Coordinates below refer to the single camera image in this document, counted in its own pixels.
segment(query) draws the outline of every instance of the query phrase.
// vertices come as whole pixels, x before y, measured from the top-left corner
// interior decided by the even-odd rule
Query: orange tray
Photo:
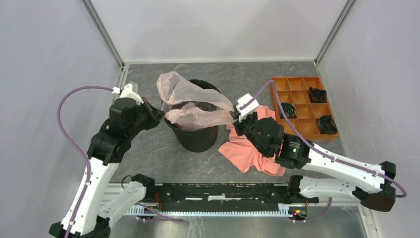
[[[290,103],[296,107],[296,119],[289,119],[293,126],[308,140],[332,140],[338,137],[336,134],[321,134],[316,120],[323,115],[331,115],[331,107],[327,99],[326,103],[311,103],[308,96],[309,87],[324,89],[319,77],[287,77],[271,78],[276,83],[278,96],[282,103]],[[284,133],[296,135],[285,119],[280,118],[280,111],[274,93],[274,87],[270,84],[271,99],[277,123],[284,126]]]

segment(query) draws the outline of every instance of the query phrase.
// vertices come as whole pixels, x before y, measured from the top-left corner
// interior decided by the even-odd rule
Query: white wall
[[[119,69],[79,0],[1,1],[0,29],[0,237],[50,237],[84,169],[57,105],[79,86],[115,86]],[[64,104],[64,127],[85,151],[111,99],[79,92]]]
[[[357,1],[320,63],[346,154],[395,163],[408,191],[376,213],[386,238],[419,233],[419,12],[418,0]]]
[[[92,0],[125,61],[313,60],[345,0]]]

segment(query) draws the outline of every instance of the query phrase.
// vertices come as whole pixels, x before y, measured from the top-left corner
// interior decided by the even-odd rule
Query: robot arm
[[[289,182],[293,184],[295,192],[307,198],[351,197],[359,199],[361,204],[377,211],[390,211],[395,202],[395,188],[389,181],[377,176],[378,174],[395,177],[395,164],[384,162],[373,165],[359,162],[345,156],[328,151],[317,144],[312,146],[334,159],[376,171],[376,175],[366,171],[330,160],[307,146],[299,137],[285,134],[284,127],[277,124],[273,118],[258,120],[258,102],[253,101],[249,106],[240,109],[252,99],[247,94],[238,100],[235,112],[232,114],[237,134],[245,135],[257,150],[265,157],[273,157],[275,162],[288,169],[303,169],[320,172],[338,179],[312,179],[302,176],[292,176]]]
[[[127,84],[122,91],[114,88],[120,97],[109,109],[109,118],[102,124],[100,131],[92,137],[88,149],[91,164],[91,179],[77,210],[74,221],[71,216],[81,196],[87,170],[73,200],[61,222],[50,228],[50,234],[64,237],[71,225],[68,237],[99,238],[108,237],[112,226],[136,202],[146,195],[146,184],[133,177],[129,185],[107,205],[99,209],[100,202],[112,175],[130,148],[131,140],[142,130],[156,127],[164,112],[152,107],[145,98],[137,94],[137,85]]]

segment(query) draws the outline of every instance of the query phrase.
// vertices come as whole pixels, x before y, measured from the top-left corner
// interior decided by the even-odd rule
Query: pink towel
[[[275,112],[267,106],[258,106],[258,119],[272,117],[275,119]],[[258,152],[251,142],[243,135],[238,136],[235,127],[228,124],[226,129],[230,130],[229,141],[224,143],[219,152],[232,162],[241,172],[245,173],[251,166],[271,176],[283,176],[286,168],[274,162],[274,157],[266,158]]]

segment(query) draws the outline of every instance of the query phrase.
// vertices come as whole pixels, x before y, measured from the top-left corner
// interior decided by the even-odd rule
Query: plastic bag
[[[229,99],[214,89],[202,89],[177,72],[161,74],[157,90],[166,119],[180,129],[197,130],[233,122]]]

